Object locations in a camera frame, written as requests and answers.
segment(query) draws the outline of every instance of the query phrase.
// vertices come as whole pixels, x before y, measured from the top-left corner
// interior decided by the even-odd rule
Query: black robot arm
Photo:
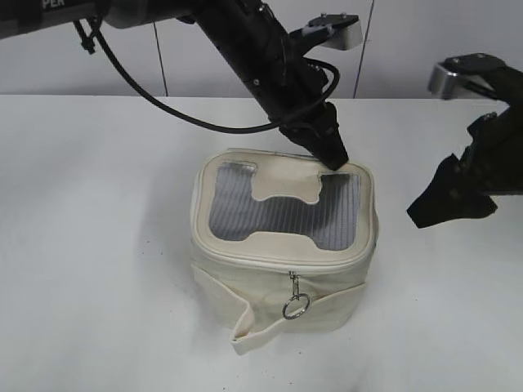
[[[450,57],[436,65],[429,89],[446,100],[460,90],[474,91],[509,108],[485,114],[468,127],[472,143],[462,157],[446,158],[410,206],[416,226],[485,218],[498,208],[490,196],[523,194],[523,73],[484,53]]]
[[[117,28],[170,18],[197,24],[274,127],[332,170],[348,160],[336,109],[324,101],[329,80],[319,66],[322,63],[304,55],[317,45],[346,50],[359,44],[357,16],[322,15],[287,33],[261,0],[10,0],[0,4],[0,38],[72,21],[78,29],[81,19],[91,24],[104,20]]]

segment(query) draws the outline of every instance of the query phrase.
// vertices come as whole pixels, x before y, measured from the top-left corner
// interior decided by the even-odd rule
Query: white tabletop
[[[253,100],[169,99],[228,125]],[[486,101],[335,100],[371,168],[381,237],[364,299],[325,334],[239,357],[190,273],[189,205],[227,147],[298,152],[277,131],[221,136],[139,98],[0,96],[0,390],[521,391],[523,198],[416,229],[405,209],[470,143]]]

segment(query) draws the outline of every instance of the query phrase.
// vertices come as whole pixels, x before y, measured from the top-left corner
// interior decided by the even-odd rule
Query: cream canvas bag
[[[191,233],[194,279],[238,354],[281,332],[332,331],[360,301],[376,247],[373,178],[232,149],[198,174]]]

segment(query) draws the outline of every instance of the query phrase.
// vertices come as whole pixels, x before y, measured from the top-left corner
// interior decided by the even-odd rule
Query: mesh panel
[[[243,241],[252,233],[306,235],[319,249],[341,251],[355,239],[360,205],[360,178],[355,174],[321,176],[320,200],[307,204],[299,198],[253,198],[256,168],[224,163],[218,169],[209,227],[219,239]]]

